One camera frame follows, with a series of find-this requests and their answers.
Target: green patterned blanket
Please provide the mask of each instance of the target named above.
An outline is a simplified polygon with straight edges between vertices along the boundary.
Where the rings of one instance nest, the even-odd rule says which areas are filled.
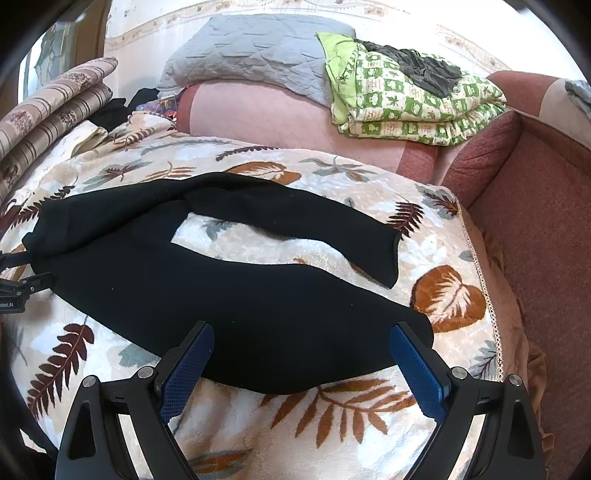
[[[341,133],[456,145],[504,111],[505,96],[489,80],[462,72],[452,94],[439,98],[414,85],[386,55],[367,52],[344,35],[317,35],[334,96],[333,123]]]

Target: grey quilted blanket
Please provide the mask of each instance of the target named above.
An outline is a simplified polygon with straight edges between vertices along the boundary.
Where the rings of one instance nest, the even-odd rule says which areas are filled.
[[[158,89],[169,95],[202,80],[251,80],[330,107],[330,82],[316,32],[355,37],[353,27],[323,17],[216,15],[168,59]]]

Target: blue gripper pad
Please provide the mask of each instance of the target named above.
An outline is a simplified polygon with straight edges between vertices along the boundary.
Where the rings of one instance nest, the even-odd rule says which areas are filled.
[[[166,382],[163,383],[160,418],[164,424],[168,424],[172,417],[183,412],[183,408],[212,354],[213,339],[213,328],[207,323],[187,348]]]
[[[444,389],[398,325],[390,330],[390,353],[400,367],[423,415],[440,423],[445,419]]]

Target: pink sofa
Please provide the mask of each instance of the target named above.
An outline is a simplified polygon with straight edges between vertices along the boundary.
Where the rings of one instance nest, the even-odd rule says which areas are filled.
[[[550,478],[566,480],[591,445],[591,122],[560,79],[490,79],[515,110],[468,142],[442,183],[502,245],[525,332],[547,355]]]
[[[178,128],[327,151],[452,190],[502,246],[527,336],[547,355],[541,424],[555,435],[550,478],[566,480],[591,445],[591,122],[560,79],[490,78],[512,109],[456,147],[347,138],[324,107],[258,83],[190,87]]]

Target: beige fabric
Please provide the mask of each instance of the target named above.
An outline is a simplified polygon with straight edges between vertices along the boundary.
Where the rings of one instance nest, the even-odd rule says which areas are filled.
[[[58,107],[112,73],[117,63],[117,59],[107,57],[83,63],[45,84],[13,108],[0,120],[0,160]]]
[[[591,121],[569,99],[564,79],[556,80],[546,91],[539,119],[591,149]]]
[[[93,85],[59,107],[23,138],[0,163],[0,203],[37,156],[74,125],[108,103],[112,96],[107,85]]]
[[[70,133],[56,141],[42,155],[39,155],[14,187],[15,194],[10,197],[8,203],[21,206],[37,190],[43,177],[53,167],[68,158],[92,150],[106,136],[107,130],[97,127],[88,120],[76,125]]]
[[[173,242],[220,260],[299,262],[322,268],[360,288],[426,312],[437,332],[434,348],[448,364],[463,365],[475,376],[489,380],[504,377],[501,359],[511,368],[508,354],[502,357],[505,346],[497,341],[496,332],[495,319],[504,322],[501,315],[506,309],[499,306],[495,313],[496,305],[487,292],[496,290],[493,285],[487,288],[462,215],[448,190],[423,186],[338,155],[249,149],[252,145],[244,142],[191,137],[168,131],[170,128],[171,123],[159,117],[133,115],[129,125],[112,132],[97,148],[51,169],[22,211],[32,212],[37,203],[60,201],[67,194],[210,171],[263,177],[325,195],[405,232],[398,250],[400,276],[394,288],[377,284],[322,242],[279,238],[248,225],[228,225],[189,214]],[[47,192],[66,186],[64,195],[48,198]],[[405,214],[409,210],[414,212],[414,223]],[[22,248],[22,236],[36,221],[34,215],[22,217],[0,241],[0,249]],[[15,280],[30,274],[30,267],[5,272]],[[84,376],[94,374],[102,381],[127,378],[139,367],[157,362],[150,353],[50,292],[31,296],[27,311],[9,321],[8,331],[15,332],[15,345],[22,354],[14,355],[12,363],[18,388],[30,408],[41,411],[40,424],[56,444]],[[38,366],[51,362],[53,349],[64,338],[56,337],[65,331],[84,332],[85,354],[77,358],[69,388],[63,388],[61,399],[56,396],[51,401],[32,388],[38,386]],[[505,335],[502,338],[510,352],[512,340]],[[50,384],[55,381],[56,377],[50,379]],[[171,424],[198,476],[232,476],[233,480],[401,480],[434,427],[415,404],[398,367],[280,397],[201,379],[182,418]],[[481,427],[482,419],[477,418],[452,480],[462,478]],[[131,424],[126,421],[123,428],[131,440],[138,475],[149,478],[145,460],[133,441]]]

